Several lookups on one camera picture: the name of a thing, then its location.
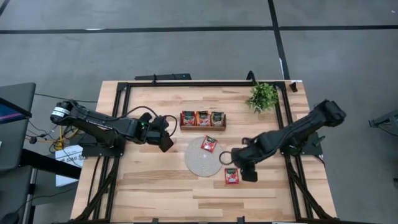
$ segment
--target red snack packet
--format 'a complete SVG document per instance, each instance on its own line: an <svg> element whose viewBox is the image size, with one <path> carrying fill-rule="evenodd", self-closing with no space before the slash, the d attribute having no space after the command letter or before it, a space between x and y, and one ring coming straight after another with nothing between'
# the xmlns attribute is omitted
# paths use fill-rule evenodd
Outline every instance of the red snack packet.
<svg viewBox="0 0 398 224"><path fill-rule="evenodd" d="M194 126L195 120L196 120L195 114L196 113L194 111L183 111L182 112L182 125Z"/></svg>
<svg viewBox="0 0 398 224"><path fill-rule="evenodd" d="M205 140L203 141L203 143L201 144L200 147L209 152L213 152L214 148L216 147L216 144L217 144L217 140L215 140L209 136L206 136Z"/></svg>
<svg viewBox="0 0 398 224"><path fill-rule="evenodd" d="M225 184L238 184L239 176L237 168L225 168Z"/></svg>

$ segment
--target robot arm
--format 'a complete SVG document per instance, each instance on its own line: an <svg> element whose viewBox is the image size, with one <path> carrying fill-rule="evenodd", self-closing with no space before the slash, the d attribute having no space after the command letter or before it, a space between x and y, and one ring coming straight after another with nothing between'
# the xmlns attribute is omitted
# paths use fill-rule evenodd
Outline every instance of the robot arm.
<svg viewBox="0 0 398 224"><path fill-rule="evenodd" d="M254 164L273 156L278 149L288 152L287 154L293 154L292 151L299 152L297 149L305 145L309 135L322 126L335 127L341 124L345 117L344 111L334 101L324 100L308 115L281 130L264 132L253 139L245 139L248 146L232 149L232 161L241 168L242 176L245 168L247 170L248 167L252 167L254 172Z"/></svg>
<svg viewBox="0 0 398 224"><path fill-rule="evenodd" d="M165 130L169 124L165 117L156 117L144 113L139 119L125 116L114 118L101 114L69 100L57 103L51 117L54 124L74 126L94 136L104 147L112 148L118 138L124 138L136 144L158 145L163 152L173 146L169 133Z"/></svg>

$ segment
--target round placemat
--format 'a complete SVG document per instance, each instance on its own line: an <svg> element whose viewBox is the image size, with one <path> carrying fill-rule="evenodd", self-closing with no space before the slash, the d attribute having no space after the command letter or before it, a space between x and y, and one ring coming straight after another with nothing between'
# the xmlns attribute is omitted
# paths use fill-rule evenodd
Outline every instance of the round placemat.
<svg viewBox="0 0 398 224"><path fill-rule="evenodd" d="M194 174L200 177L210 177L222 167L218 160L222 148L217 143L213 152L204 150L200 147L204 140L205 137L196 138L188 145L185 150L185 164Z"/></svg>

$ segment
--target monitor screen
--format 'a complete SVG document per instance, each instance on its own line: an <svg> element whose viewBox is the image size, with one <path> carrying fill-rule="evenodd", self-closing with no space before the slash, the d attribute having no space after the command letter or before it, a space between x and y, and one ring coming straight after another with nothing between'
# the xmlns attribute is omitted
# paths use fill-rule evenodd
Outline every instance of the monitor screen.
<svg viewBox="0 0 398 224"><path fill-rule="evenodd" d="M18 121L29 117L29 112L0 98L0 124Z"/></svg>

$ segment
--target wooden table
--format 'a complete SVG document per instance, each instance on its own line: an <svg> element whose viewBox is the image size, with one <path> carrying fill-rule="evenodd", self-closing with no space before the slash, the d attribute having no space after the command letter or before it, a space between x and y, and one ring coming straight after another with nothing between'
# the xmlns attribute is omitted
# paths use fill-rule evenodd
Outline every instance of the wooden table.
<svg viewBox="0 0 398 224"><path fill-rule="evenodd" d="M117 83L103 82L98 112L112 114ZM309 112L303 84L297 83L297 88L296 93L290 88L287 90L294 120ZM188 143L204 134L216 138L223 150L231 150L242 146L243 137L250 138L278 129L275 109L254 114L244 104L251 96L249 87L134 87L131 91L128 110L145 105L158 114L176 117L183 110L224 111L228 122L225 132L181 131L177 127L172 136L175 144L166 153L157 146L127 143L118 170L112 222L149 222L153 218L159 218L161 222L235 222L236 217L243 215L248 222L295 220L285 161L279 153L258 163L258 182L240 181L238 185L224 184L223 168L213 177L198 177L184 163L184 150ZM286 125L281 95L280 105ZM140 117L144 112L145 109L139 109L131 117ZM169 123L171 132L175 123L172 119ZM327 213L335 216L323 164L313 156L302 156L302 160L309 191ZM92 157L84 163L71 218L78 216L86 207L95 162L96 158ZM93 195L98 188L101 163L102 159ZM302 216L305 217L303 198L299 189L297 192ZM100 218L104 217L107 197L105 194L105 200L102 200Z"/></svg>

